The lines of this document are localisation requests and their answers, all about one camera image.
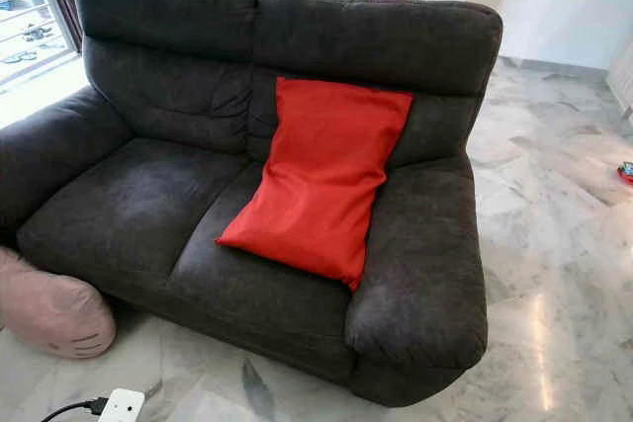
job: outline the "sofa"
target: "sofa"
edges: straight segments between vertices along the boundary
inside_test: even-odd
[[[495,11],[402,0],[77,4],[90,86],[0,130],[4,245],[390,407],[482,358],[465,144],[497,57]],[[413,93],[355,293],[214,242],[260,183],[279,75]]]

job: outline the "black cable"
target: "black cable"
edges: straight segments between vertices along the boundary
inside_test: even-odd
[[[96,399],[84,400],[83,402],[77,402],[75,404],[66,405],[65,407],[62,407],[59,410],[55,410],[52,414],[49,415],[49,417],[44,419],[42,422],[48,422],[49,420],[54,419],[59,414],[62,414],[72,409],[81,409],[81,408],[90,409],[90,412],[92,413],[92,415],[101,415],[107,403],[108,403],[107,397],[98,397]]]

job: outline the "pink pillow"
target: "pink pillow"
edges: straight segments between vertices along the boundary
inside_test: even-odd
[[[92,358],[115,338],[99,292],[67,276],[34,269],[0,247],[0,321],[18,338],[62,358]]]

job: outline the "electrical extension socket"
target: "electrical extension socket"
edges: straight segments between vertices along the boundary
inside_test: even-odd
[[[145,394],[128,389],[115,389],[98,422],[136,422]]]

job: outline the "red pillow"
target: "red pillow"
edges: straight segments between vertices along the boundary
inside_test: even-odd
[[[365,265],[365,235],[412,95],[277,79],[279,126],[262,182],[218,244],[344,282]]]

